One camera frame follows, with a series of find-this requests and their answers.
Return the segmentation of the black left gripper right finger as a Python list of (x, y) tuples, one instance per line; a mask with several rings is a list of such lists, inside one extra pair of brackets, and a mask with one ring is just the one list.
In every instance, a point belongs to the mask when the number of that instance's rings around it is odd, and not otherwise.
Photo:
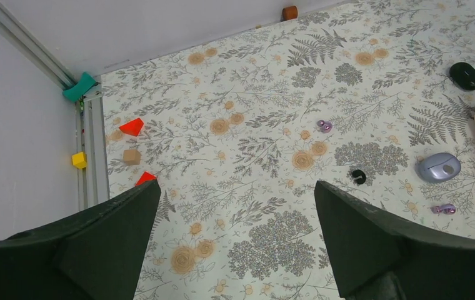
[(344, 299), (475, 299), (475, 239), (437, 231), (319, 181), (317, 215)]

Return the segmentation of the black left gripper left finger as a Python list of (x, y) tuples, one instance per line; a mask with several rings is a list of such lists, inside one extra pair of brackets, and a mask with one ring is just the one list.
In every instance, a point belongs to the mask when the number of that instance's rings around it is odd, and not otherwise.
[(132, 299), (161, 189), (148, 181), (0, 241), (0, 299)]

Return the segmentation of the purple earbud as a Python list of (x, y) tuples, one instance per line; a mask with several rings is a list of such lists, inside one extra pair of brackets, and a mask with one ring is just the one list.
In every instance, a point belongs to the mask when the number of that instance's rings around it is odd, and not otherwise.
[(454, 214), (456, 207), (453, 204), (442, 204), (431, 207), (431, 211), (435, 214)]

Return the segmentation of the lavender earbud charging case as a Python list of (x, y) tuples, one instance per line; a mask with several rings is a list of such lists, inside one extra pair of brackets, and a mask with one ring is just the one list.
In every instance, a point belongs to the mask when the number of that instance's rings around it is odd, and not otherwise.
[(461, 163), (453, 154), (440, 152), (421, 161), (416, 167), (416, 172), (427, 183), (443, 183), (461, 172)]

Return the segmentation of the purple earbud one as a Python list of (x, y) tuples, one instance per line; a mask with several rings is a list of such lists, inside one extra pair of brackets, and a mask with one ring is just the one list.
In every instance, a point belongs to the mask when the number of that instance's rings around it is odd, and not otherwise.
[(317, 126), (322, 133), (329, 133), (333, 128), (333, 125), (329, 121), (319, 120)]

